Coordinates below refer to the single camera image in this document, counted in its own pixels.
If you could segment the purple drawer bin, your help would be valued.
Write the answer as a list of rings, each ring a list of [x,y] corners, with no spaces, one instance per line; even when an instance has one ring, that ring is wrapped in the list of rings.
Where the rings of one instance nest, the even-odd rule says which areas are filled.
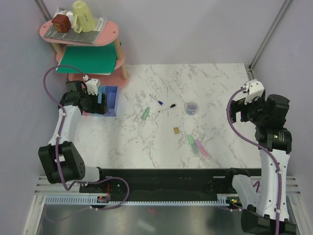
[[[115,117],[117,114],[119,88],[117,86],[102,86],[98,87],[98,103],[102,102],[102,93],[106,94],[108,111],[102,115],[105,117]]]

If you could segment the green highlighter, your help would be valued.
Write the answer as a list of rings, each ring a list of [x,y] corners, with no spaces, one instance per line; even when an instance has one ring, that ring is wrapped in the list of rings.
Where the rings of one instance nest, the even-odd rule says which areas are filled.
[[[148,115],[149,115],[149,113],[150,113],[150,107],[147,107],[147,108],[145,109],[145,111],[144,111],[144,113],[143,113],[141,119],[142,119],[142,120],[146,120],[147,117],[148,117]]]
[[[189,135],[187,136],[188,142],[191,146],[192,152],[194,154],[195,157],[199,157],[199,151],[198,151],[198,147],[195,144],[194,138],[193,136]]]

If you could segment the pink highlighter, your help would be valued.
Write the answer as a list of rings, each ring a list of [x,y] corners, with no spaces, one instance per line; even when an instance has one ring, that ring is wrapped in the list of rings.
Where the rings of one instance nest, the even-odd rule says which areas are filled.
[[[202,143],[199,140],[194,140],[195,145],[197,146],[200,153],[207,159],[210,159],[210,154],[207,152],[205,147],[202,145]]]

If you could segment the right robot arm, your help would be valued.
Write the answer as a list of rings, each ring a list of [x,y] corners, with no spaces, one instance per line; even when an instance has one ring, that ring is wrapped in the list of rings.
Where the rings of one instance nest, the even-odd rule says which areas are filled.
[[[261,192],[254,189],[250,176],[240,169],[233,170],[233,176],[224,180],[228,192],[237,192],[243,206],[241,227],[253,235],[294,235],[297,227],[290,222],[286,203],[287,168],[291,153],[292,137],[284,128],[289,110],[289,100],[281,95],[271,94],[235,101],[231,98],[226,107],[230,126],[236,122],[250,121],[256,127],[256,142],[240,133],[246,142],[258,147],[261,158]]]

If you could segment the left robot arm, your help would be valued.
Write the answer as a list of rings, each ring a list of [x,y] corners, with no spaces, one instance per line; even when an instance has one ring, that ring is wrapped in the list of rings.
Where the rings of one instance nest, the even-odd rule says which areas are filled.
[[[96,192],[107,188],[107,180],[100,176],[100,169],[86,166],[74,145],[77,125],[83,113],[104,115],[108,112],[107,96],[98,92],[99,85],[98,79],[66,83],[67,91],[57,102],[59,117],[54,134],[47,146],[40,147],[38,151],[51,184],[78,181],[90,182],[90,187]]]

